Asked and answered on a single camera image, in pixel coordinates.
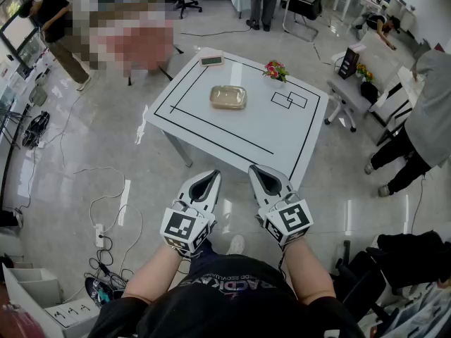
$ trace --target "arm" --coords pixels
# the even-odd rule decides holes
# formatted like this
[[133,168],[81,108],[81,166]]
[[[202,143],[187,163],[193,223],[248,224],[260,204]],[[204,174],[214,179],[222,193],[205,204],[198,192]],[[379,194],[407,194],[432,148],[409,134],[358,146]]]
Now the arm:
[[412,66],[412,69],[410,69],[410,71],[412,72],[412,75],[414,76],[414,80],[416,82],[418,82],[417,76],[418,76],[418,71],[416,70],[416,63],[418,62],[418,60],[415,61],[414,65]]
[[387,36],[383,33],[382,28],[383,28],[383,22],[382,22],[382,20],[378,20],[378,35],[392,50],[395,50],[395,47],[392,45],[392,43],[390,43],[388,41]]
[[151,303],[165,294],[177,273],[182,257],[163,244],[127,283],[123,298],[135,297]]
[[304,238],[288,244],[285,261],[297,298],[310,304],[323,296],[335,298],[332,279],[310,250]]
[[46,21],[45,24],[42,26],[42,30],[47,30],[51,24],[53,24],[55,21],[57,21],[61,16],[63,16],[65,13],[67,13],[70,10],[70,4],[66,7],[62,8],[52,19],[49,21]]

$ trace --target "glossy white floor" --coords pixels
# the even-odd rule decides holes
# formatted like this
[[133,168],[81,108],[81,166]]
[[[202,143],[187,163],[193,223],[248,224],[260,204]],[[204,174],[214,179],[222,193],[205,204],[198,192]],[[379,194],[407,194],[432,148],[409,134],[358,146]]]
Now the glossy white floor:
[[[189,11],[180,22],[180,30],[208,34],[225,30],[245,30],[245,16],[237,13],[228,0],[201,1],[203,13]],[[290,73],[315,87],[328,91],[326,78],[331,67],[324,63],[355,42],[347,25],[333,18],[332,27],[322,20],[315,44],[285,33],[283,11],[277,11],[271,32],[249,31],[213,37],[175,34],[175,42],[185,51],[174,55],[168,72],[177,72],[192,58],[194,48],[211,46],[232,54],[266,63],[282,61]],[[412,57],[401,43],[395,54],[412,64]],[[246,239],[245,253],[276,265],[280,249],[273,238],[253,218],[257,205],[247,175],[203,151],[186,146],[194,164],[186,168],[160,130],[146,124],[143,114],[168,84],[161,73],[133,73],[128,87],[120,73],[96,73],[90,87],[75,104],[60,150],[60,139],[36,150],[36,167],[30,182],[31,204],[24,208],[25,224],[20,233],[27,257],[35,266],[52,270],[59,277],[65,297],[81,288],[84,272],[92,272],[88,259],[95,256],[94,229],[89,221],[89,203],[102,195],[115,195],[122,189],[123,178],[112,170],[97,170],[74,175],[89,167],[111,166],[125,174],[128,189],[121,198],[100,201],[93,207],[96,223],[109,226],[120,205],[136,206],[144,216],[142,236],[130,250],[125,268],[138,269],[161,244],[159,228],[164,209],[171,205],[184,180],[210,169],[223,173],[221,195],[216,207],[218,220],[211,240],[217,252],[225,253],[234,234]],[[49,97],[43,109],[50,112],[49,129],[43,136],[50,140],[61,131],[70,107],[79,97],[75,84],[55,68],[46,89]],[[329,104],[327,114],[333,109]],[[32,110],[36,116],[40,109]],[[357,132],[349,131],[346,120],[323,126],[314,154],[302,182],[299,195],[307,200],[314,225],[307,240],[315,254],[330,271],[342,253],[342,242],[350,239],[352,252],[368,246],[375,234],[409,232],[420,197],[420,180],[403,192],[379,199],[378,186],[387,183],[402,167],[395,161],[371,176],[364,174],[368,156],[376,151],[375,139],[381,127],[370,116],[357,119]],[[33,153],[15,150],[5,189],[5,206],[26,205],[28,182],[33,170]],[[416,215],[414,232],[438,229],[444,237],[450,232],[450,166],[434,168],[427,174],[424,194]],[[109,236],[113,239],[112,270],[117,271],[125,250],[140,232],[140,217],[127,208]]]

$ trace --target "gold tray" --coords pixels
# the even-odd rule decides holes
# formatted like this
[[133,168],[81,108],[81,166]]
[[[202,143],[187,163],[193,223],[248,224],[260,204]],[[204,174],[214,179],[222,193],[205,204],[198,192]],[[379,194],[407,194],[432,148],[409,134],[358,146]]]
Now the gold tray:
[[211,89],[210,104],[216,109],[244,109],[246,101],[246,90],[241,87],[216,85]]

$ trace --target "table leg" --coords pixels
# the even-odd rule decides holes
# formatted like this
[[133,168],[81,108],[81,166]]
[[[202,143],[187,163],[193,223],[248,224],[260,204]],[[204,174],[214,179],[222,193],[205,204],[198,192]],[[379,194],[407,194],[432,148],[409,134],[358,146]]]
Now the table leg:
[[360,11],[360,16],[364,15],[366,13],[366,9],[368,8],[368,5],[366,5],[366,3],[363,3],[363,8],[362,11]]
[[351,0],[346,0],[345,8],[343,9],[343,14],[341,14],[341,19],[340,19],[341,21],[345,21],[347,8],[350,7],[350,3],[351,3]]
[[338,2],[339,2],[340,0],[335,0],[335,3],[333,3],[333,10],[335,11],[335,10],[337,10],[337,6],[338,6]]
[[186,154],[186,151],[184,150],[184,148],[183,148],[182,144],[180,143],[180,141],[176,137],[174,137],[173,135],[169,134],[168,132],[163,131],[163,133],[166,135],[168,140],[174,146],[175,150],[180,154],[180,156],[182,157],[183,161],[185,162],[185,165],[188,168],[191,167],[192,160],[188,156],[188,154]]

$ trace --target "black shirt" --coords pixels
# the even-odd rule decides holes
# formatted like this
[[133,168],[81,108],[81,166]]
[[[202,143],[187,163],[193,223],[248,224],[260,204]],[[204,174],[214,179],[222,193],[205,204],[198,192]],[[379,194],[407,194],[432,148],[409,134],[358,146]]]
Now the black shirt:
[[[42,27],[43,24],[52,19],[62,8],[65,8],[67,5],[69,5],[69,1],[67,0],[42,0],[42,5],[35,15],[37,24]],[[67,12],[51,24],[49,29],[44,32],[45,41],[55,42],[62,38],[71,28],[72,16],[70,12]]]
[[[368,19],[366,19],[366,24],[373,30],[377,30],[378,29],[378,21],[381,21],[383,24],[385,24],[387,22],[387,19],[385,16],[382,15],[372,15],[370,16]],[[386,26],[382,28],[383,32],[390,32],[391,29]]]
[[137,298],[111,301],[88,338],[128,337],[340,337],[363,338],[339,301],[323,297],[305,306],[282,275],[244,256],[224,256],[188,275],[147,305]]

